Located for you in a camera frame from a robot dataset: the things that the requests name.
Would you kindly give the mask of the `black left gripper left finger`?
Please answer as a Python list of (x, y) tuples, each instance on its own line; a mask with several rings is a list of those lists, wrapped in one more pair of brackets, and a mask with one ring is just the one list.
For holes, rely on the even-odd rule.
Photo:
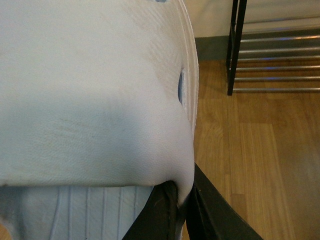
[(156, 185), (124, 240), (174, 240), (177, 223), (177, 188), (173, 181)]

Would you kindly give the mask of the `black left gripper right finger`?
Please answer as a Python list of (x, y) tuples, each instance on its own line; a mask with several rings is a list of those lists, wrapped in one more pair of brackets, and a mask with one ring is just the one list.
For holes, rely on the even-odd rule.
[(228, 204), (198, 165), (189, 195), (186, 228), (191, 240), (261, 240)]

